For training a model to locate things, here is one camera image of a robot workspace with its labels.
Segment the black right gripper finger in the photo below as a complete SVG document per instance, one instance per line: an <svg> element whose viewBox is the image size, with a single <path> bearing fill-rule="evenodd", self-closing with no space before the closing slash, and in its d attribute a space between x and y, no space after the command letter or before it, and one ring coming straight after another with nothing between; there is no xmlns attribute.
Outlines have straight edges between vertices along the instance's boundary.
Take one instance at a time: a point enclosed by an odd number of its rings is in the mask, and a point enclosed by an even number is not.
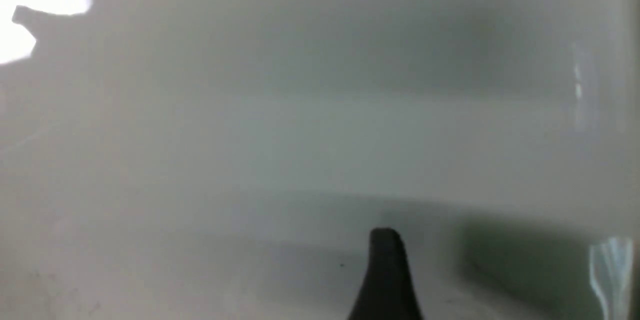
<svg viewBox="0 0 640 320"><path fill-rule="evenodd" d="M365 276L349 319L423 319L400 234L392 228L369 233Z"/></svg>

